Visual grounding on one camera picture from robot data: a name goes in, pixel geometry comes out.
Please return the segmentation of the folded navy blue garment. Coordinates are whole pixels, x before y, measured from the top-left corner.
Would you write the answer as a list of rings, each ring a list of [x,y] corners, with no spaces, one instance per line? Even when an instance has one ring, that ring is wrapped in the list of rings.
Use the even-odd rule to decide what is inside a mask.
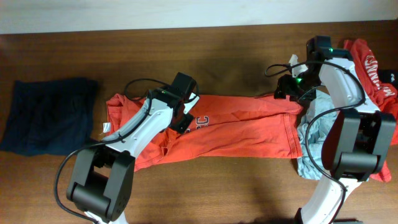
[[[91,141],[98,82],[70,78],[14,83],[1,150],[66,156]]]

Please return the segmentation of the red McKinney shirt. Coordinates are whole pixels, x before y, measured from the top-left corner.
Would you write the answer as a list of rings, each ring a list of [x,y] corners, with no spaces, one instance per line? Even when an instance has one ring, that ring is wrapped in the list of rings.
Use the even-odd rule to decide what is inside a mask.
[[[379,78],[379,63],[368,43],[363,39],[345,40],[343,48],[350,51],[356,74],[371,101],[397,122],[397,89]]]

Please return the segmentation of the orange McKinney Boyd soccer shirt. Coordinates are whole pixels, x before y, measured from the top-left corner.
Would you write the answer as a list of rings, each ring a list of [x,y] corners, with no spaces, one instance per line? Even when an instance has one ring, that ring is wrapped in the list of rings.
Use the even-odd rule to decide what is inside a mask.
[[[142,107],[120,94],[107,101],[113,134]],[[190,110],[193,121],[183,134],[168,128],[136,159],[135,170],[197,157],[295,159],[302,155],[296,121],[302,107],[272,96],[203,95]]]

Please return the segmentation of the black garment in pile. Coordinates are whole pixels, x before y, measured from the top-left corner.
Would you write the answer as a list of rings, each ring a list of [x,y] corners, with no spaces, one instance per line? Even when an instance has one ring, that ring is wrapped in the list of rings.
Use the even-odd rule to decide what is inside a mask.
[[[379,80],[382,83],[391,84],[395,89],[398,87],[398,71],[397,70],[378,70]]]

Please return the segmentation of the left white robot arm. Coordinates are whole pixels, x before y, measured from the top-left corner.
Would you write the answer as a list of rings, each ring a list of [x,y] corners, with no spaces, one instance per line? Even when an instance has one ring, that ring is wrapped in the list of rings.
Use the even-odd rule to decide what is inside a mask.
[[[199,100],[197,82],[177,73],[171,84],[147,92],[139,111],[101,141],[72,152],[76,157],[66,197],[78,209],[63,210],[92,223],[125,223],[134,164],[156,135],[170,128],[183,134],[193,121],[189,111]]]

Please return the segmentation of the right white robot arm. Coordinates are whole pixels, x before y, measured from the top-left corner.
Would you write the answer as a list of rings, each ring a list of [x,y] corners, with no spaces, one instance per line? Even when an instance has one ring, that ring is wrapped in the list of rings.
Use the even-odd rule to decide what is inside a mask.
[[[307,59],[279,72],[275,99],[299,102],[316,98],[324,86],[333,108],[314,117],[336,113],[336,121],[322,147],[322,177],[310,200],[295,214],[295,223],[336,223],[347,197],[382,170],[396,128],[390,113],[381,111],[365,92],[350,52],[332,47],[329,36],[307,41]]]

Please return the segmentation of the light grey-blue shirt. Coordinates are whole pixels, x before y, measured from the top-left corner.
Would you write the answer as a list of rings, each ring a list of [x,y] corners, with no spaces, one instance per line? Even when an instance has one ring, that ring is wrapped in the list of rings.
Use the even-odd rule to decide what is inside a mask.
[[[317,97],[310,102],[306,113],[302,116],[301,122],[297,127],[297,134],[302,148],[302,155],[297,159],[297,172],[299,176],[311,180],[320,180],[322,173],[315,168],[308,156],[307,149],[305,147],[305,133],[309,123],[314,117],[324,111],[334,108],[329,95],[319,90],[316,91],[316,94]],[[309,150],[313,160],[320,168],[323,168],[321,159],[322,146],[336,120],[336,117],[336,112],[322,116],[314,122],[308,133]]]

